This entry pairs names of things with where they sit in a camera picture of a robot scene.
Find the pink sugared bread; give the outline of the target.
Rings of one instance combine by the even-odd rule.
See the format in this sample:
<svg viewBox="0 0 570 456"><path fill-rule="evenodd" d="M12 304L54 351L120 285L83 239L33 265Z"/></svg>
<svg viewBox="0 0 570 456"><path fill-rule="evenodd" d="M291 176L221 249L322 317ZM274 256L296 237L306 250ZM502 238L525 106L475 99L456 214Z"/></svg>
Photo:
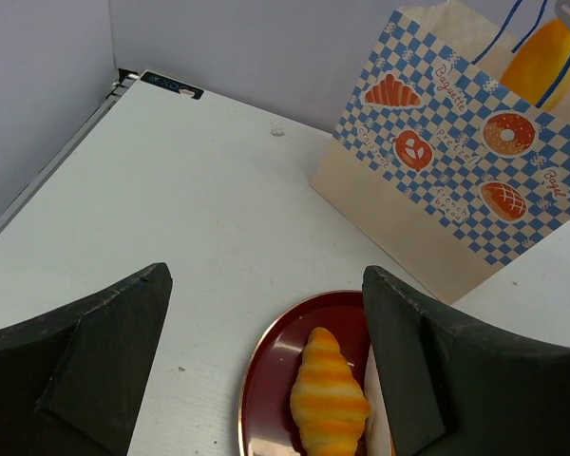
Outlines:
<svg viewBox="0 0 570 456"><path fill-rule="evenodd" d="M500 83L532 105L538 105L570 58L570 30L560 19L541 26L521 47ZM570 94L570 67L541 109L554 109Z"/></svg>

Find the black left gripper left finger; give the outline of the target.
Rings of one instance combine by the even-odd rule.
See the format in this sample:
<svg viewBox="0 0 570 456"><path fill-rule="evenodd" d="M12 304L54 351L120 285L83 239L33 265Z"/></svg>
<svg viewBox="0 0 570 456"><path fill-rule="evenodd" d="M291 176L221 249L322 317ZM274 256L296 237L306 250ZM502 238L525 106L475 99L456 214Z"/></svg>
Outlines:
<svg viewBox="0 0 570 456"><path fill-rule="evenodd" d="M151 264L0 330L0 455L125 455L173 279Z"/></svg>

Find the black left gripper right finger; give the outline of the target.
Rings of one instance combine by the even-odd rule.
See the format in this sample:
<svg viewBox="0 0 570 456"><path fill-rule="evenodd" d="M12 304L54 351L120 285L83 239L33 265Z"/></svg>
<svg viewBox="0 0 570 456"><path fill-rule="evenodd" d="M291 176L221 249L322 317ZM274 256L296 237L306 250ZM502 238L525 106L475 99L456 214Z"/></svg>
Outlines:
<svg viewBox="0 0 570 456"><path fill-rule="evenodd" d="M508 332L378 266L362 293L399 455L570 455L570 348Z"/></svg>

